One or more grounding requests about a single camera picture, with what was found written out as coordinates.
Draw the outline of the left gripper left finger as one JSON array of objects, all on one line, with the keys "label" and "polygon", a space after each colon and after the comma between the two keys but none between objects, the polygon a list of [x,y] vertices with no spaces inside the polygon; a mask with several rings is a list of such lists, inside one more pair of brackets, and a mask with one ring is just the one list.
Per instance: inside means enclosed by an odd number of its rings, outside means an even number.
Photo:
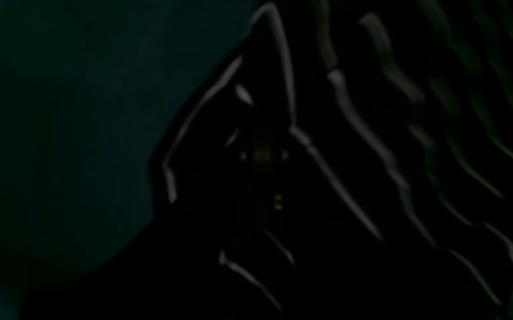
[{"label": "left gripper left finger", "polygon": [[262,295],[227,267],[246,223],[249,160],[204,160],[168,200],[152,164],[153,220],[104,265],[23,300],[21,320],[260,320]]}]

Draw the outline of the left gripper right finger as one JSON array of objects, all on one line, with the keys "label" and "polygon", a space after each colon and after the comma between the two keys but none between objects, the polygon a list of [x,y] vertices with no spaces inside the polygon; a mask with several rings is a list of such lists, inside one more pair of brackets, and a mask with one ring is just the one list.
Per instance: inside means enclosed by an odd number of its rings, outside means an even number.
[{"label": "left gripper right finger", "polygon": [[380,160],[354,152],[331,165],[281,151],[265,175],[267,240],[288,264],[275,296],[288,319],[461,317],[456,261],[415,229]]}]

